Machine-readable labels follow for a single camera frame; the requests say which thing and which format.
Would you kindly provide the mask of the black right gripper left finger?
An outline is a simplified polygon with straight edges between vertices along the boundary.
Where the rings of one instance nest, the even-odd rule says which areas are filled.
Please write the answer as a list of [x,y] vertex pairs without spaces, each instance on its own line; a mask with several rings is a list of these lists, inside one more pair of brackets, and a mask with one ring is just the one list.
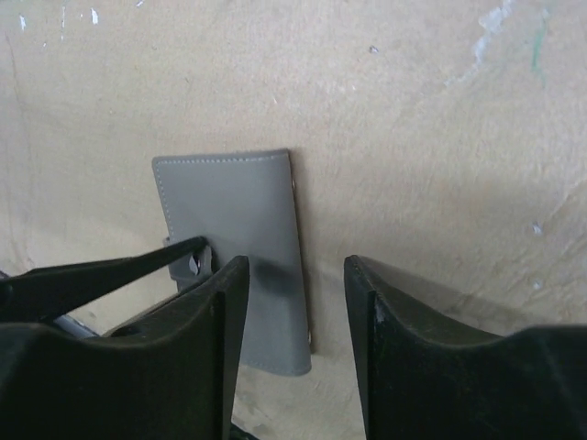
[[4,439],[242,439],[231,421],[249,261],[109,336],[1,328]]

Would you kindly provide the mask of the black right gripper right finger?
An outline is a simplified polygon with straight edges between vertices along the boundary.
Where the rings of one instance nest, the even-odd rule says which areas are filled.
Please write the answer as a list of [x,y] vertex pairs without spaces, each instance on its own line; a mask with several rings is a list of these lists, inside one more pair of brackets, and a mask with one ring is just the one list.
[[365,434],[370,439],[583,439],[586,328],[508,336],[454,320],[367,261],[344,262]]

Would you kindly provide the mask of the grey leather card holder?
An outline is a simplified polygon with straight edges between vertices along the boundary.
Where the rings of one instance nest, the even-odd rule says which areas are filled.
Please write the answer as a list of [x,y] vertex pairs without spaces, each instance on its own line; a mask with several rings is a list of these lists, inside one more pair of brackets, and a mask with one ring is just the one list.
[[249,260],[241,363],[280,376],[310,371],[310,330],[286,149],[152,161],[167,244],[205,237],[211,264]]

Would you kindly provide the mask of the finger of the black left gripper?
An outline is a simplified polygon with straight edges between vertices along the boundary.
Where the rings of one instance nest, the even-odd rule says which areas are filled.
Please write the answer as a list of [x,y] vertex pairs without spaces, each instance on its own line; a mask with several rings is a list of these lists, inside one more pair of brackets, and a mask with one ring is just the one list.
[[202,236],[129,258],[30,270],[1,280],[3,321],[53,321],[173,262],[201,251]]

